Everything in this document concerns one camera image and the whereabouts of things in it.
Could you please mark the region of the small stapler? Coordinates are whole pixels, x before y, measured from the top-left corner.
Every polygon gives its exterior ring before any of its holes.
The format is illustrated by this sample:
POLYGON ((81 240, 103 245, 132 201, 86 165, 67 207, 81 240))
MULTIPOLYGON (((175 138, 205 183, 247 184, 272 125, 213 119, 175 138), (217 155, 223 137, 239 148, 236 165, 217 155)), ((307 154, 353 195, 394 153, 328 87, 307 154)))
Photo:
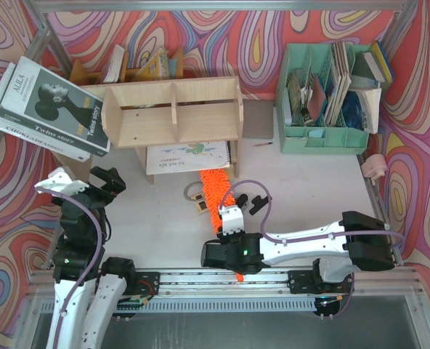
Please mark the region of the small stapler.
POLYGON ((244 207, 246 207, 248 205, 248 196, 244 193, 241 194, 240 196, 238 196, 236 198, 235 203, 240 209, 243 209, 244 207))

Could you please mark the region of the orange microfiber duster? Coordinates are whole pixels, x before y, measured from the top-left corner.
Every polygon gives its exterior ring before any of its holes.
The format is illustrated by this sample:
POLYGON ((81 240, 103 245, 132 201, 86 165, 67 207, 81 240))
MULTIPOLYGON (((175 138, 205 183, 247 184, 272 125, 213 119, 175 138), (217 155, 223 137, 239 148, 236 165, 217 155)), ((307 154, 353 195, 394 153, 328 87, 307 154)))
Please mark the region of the orange microfiber duster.
POLYGON ((228 174, 224 169, 208 169, 200 171, 200 177, 211 224, 216 235, 215 239, 219 236, 224 237, 219 210, 223 206, 236 205, 228 174))

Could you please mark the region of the mint green desk organizer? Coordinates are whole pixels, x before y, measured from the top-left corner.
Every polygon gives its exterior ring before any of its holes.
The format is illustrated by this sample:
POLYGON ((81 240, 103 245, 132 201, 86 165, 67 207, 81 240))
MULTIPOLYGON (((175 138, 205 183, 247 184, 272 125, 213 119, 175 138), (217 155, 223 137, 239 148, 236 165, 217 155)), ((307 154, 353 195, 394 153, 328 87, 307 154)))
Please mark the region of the mint green desk organizer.
POLYGON ((332 52, 331 44, 286 45, 275 95, 280 151, 284 154, 360 155, 367 148, 369 134, 348 127, 341 114, 332 125, 325 123, 324 115, 309 126, 303 119, 287 121, 292 114, 287 91, 291 78, 297 70, 308 69, 325 87, 331 78, 332 52))

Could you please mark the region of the yellow book in rack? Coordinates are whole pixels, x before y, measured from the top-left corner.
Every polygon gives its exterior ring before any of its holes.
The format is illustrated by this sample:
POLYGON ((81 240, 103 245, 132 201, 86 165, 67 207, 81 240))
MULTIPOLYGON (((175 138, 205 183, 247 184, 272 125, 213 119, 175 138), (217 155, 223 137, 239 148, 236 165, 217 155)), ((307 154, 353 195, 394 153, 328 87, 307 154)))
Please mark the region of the yellow book in rack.
POLYGON ((132 81, 160 81, 170 79, 168 52, 160 47, 133 76, 132 81))

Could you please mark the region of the red brown booklet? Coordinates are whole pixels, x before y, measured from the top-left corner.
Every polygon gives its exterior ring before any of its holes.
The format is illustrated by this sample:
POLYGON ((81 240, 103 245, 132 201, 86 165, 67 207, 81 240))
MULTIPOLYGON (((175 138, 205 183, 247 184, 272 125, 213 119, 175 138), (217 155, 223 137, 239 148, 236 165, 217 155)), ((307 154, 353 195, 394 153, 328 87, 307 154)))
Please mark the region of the red brown booklet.
POLYGON ((308 115, 313 122, 318 122, 323 116, 327 105, 327 97, 322 87, 321 79, 312 74, 309 80, 309 96, 307 102, 308 115))

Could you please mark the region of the grey notebook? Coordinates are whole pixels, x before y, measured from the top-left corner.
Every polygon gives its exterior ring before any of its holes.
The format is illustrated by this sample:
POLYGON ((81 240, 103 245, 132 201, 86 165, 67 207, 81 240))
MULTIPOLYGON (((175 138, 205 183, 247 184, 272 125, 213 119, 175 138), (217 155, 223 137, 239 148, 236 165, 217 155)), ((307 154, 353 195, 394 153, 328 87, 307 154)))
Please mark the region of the grey notebook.
POLYGON ((243 137, 272 139, 274 103, 266 100, 243 101, 243 137))

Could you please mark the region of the white book under magazine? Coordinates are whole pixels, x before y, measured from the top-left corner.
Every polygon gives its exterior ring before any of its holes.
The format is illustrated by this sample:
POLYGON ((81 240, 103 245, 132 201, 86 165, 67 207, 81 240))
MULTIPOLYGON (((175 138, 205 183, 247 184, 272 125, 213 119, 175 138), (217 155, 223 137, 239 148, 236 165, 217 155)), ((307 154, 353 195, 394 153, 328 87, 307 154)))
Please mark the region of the white book under magazine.
MULTIPOLYGON (((7 69, 5 70, 3 76, 1 77, 0 102, 14 70, 15 70, 15 64, 9 63, 7 69)), ((72 145, 68 145, 59 140, 55 140, 52 137, 48 137, 46 135, 43 135, 40 132, 33 131, 32 129, 21 126, 15 123, 14 121, 10 121, 2 117, 0 117, 0 131, 6 132, 7 134, 13 135, 15 137, 19 137, 30 143, 39 145, 52 152, 58 153, 63 156, 67 156, 68 158, 74 159, 76 161, 85 162, 90 158, 90 153, 86 151, 74 148, 72 145)))

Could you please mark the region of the pink pig figurine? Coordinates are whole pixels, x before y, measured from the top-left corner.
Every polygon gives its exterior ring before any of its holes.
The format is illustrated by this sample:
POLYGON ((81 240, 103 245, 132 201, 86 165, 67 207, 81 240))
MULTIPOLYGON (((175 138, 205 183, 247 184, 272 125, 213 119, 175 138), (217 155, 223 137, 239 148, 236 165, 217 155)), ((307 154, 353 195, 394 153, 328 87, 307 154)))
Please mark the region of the pink pig figurine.
POLYGON ((361 165, 363 177, 370 179, 372 185, 376 185, 377 180, 385 176, 386 170, 386 159, 380 153, 369 156, 361 165))

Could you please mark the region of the small pencil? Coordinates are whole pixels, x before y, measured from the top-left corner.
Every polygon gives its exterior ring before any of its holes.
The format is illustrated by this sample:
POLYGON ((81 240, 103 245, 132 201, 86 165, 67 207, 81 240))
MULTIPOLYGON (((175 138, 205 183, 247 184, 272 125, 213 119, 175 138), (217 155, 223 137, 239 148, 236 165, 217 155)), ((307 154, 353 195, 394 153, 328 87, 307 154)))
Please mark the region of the small pencil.
POLYGON ((266 143, 258 143, 253 145, 253 147, 263 147, 263 146, 267 146, 267 145, 272 145, 273 142, 266 142, 266 143))

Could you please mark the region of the white book in rack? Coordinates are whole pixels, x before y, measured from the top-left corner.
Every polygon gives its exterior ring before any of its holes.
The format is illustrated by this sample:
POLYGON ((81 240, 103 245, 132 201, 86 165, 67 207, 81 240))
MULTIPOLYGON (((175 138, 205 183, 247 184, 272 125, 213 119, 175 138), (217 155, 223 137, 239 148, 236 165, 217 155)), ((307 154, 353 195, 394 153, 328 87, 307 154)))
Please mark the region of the white book in rack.
POLYGON ((111 56, 102 68, 101 82, 103 84, 116 83, 121 75, 124 48, 118 44, 114 46, 111 56))

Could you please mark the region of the spiral sketchbook with frog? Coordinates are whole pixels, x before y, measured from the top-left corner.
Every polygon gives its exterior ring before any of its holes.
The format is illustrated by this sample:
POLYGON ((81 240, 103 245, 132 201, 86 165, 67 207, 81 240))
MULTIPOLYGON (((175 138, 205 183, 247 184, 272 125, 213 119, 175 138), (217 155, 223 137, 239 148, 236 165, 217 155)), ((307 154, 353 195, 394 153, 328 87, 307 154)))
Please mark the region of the spiral sketchbook with frog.
POLYGON ((227 141, 150 146, 147 148, 146 174, 223 169, 230 163, 227 141))

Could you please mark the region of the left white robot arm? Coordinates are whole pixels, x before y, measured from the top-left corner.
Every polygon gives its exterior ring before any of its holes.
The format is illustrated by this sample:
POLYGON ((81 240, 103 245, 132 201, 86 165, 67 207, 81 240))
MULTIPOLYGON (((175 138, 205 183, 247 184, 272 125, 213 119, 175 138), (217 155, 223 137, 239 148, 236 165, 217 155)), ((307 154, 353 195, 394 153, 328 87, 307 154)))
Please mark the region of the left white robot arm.
POLYGON ((132 260, 103 260, 111 237, 105 207, 126 190, 126 183, 114 167, 93 167, 90 173, 104 185, 76 180, 68 167, 59 167, 35 186, 61 208, 48 348, 99 348, 118 299, 135 279, 132 260))

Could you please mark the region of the large Twins story magazine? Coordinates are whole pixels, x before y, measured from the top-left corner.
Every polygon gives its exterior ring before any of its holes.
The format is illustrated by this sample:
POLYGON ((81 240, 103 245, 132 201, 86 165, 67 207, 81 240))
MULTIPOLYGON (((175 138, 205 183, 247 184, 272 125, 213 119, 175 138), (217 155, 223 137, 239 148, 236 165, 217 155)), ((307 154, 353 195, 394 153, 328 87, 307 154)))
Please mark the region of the large Twins story magazine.
POLYGON ((0 117, 90 155, 105 156, 103 100, 22 56, 0 102, 0 117))

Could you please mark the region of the blue patterned book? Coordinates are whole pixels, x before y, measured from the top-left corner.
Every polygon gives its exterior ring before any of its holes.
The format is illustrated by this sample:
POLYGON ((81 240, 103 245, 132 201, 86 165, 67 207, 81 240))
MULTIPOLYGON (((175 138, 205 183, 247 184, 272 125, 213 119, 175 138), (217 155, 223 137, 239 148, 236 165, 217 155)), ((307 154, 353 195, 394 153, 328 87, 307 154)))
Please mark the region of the blue patterned book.
POLYGON ((341 112, 347 127, 363 130, 363 112, 360 102, 361 91, 348 91, 341 112))

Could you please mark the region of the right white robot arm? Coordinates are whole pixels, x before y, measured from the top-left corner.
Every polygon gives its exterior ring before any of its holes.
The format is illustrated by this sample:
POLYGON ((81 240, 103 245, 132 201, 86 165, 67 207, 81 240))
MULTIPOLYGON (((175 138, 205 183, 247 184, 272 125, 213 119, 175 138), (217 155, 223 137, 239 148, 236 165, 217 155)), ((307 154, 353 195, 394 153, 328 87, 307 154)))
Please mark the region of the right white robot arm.
POLYGON ((394 268, 393 232, 384 222, 356 211, 328 225, 286 234, 218 233, 201 251, 204 268, 257 274, 291 260, 311 258, 312 282, 340 284, 358 271, 381 272, 394 268))

